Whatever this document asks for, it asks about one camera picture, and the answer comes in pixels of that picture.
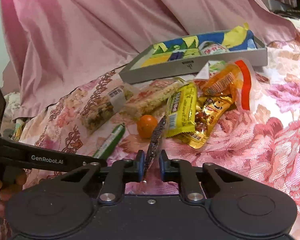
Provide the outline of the person left hand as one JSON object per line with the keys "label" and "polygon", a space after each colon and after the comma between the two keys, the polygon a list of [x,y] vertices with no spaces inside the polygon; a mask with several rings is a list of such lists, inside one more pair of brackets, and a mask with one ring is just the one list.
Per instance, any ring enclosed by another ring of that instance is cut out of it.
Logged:
{"label": "person left hand", "polygon": [[13,184],[4,185],[0,180],[0,218],[5,218],[6,202],[16,193],[23,189],[26,183],[27,174],[25,170],[17,168],[17,175],[13,180]]}

